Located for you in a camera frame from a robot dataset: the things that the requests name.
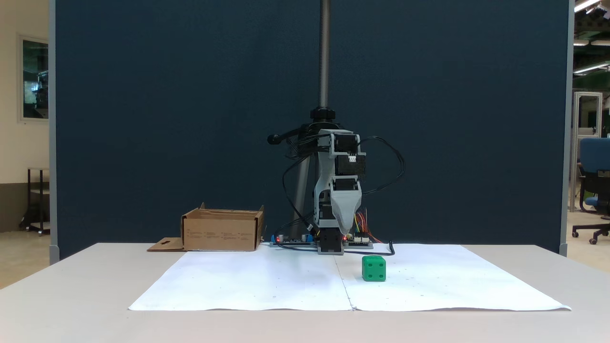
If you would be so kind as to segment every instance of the metal rack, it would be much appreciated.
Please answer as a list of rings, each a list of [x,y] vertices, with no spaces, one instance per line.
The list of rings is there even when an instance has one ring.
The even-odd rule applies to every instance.
[[[38,182],[38,188],[32,188],[32,170],[38,170],[40,179]],[[27,169],[27,208],[30,208],[32,202],[32,194],[38,194],[39,196],[39,211],[40,211],[40,222],[31,223],[26,227],[26,231],[30,231],[32,227],[38,229],[38,236],[42,236],[45,230],[51,229],[51,222],[45,222],[45,195],[51,193],[48,188],[45,188],[43,179],[43,172],[49,170],[49,168],[28,168]]]

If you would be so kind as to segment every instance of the circuit board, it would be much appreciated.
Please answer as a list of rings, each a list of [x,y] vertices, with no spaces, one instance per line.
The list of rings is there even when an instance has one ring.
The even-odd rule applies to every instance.
[[[347,234],[343,237],[343,248],[345,249],[372,249],[373,242],[368,237],[363,237],[359,233]],[[271,236],[271,242],[269,246],[281,244],[286,247],[301,247],[301,248],[317,248],[318,244],[314,241],[314,238],[310,234],[304,234],[301,239],[288,239],[284,235],[278,235],[278,237]]]

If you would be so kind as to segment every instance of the blue chair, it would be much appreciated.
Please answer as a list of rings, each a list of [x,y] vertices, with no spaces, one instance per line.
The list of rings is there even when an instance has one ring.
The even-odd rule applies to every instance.
[[[580,142],[580,161],[583,165],[582,183],[580,185],[580,208],[583,212],[608,215],[610,213],[610,139],[609,138],[585,138]],[[597,194],[596,197],[584,198],[584,193]],[[593,206],[595,211],[588,211],[583,206],[583,201]],[[596,244],[599,235],[610,234],[610,223],[595,225],[574,225],[572,237],[578,237],[576,230],[596,229],[589,243]]]

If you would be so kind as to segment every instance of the green cube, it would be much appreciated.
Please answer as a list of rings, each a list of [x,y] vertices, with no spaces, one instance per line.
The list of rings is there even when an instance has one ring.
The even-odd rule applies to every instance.
[[[363,256],[362,278],[364,281],[385,281],[386,260],[381,256]]]

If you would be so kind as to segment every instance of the open cardboard box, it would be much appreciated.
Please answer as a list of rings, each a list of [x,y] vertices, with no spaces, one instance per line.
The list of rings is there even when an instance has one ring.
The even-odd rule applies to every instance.
[[[182,216],[181,237],[166,237],[148,251],[254,251],[263,234],[264,206],[258,211],[206,209]]]

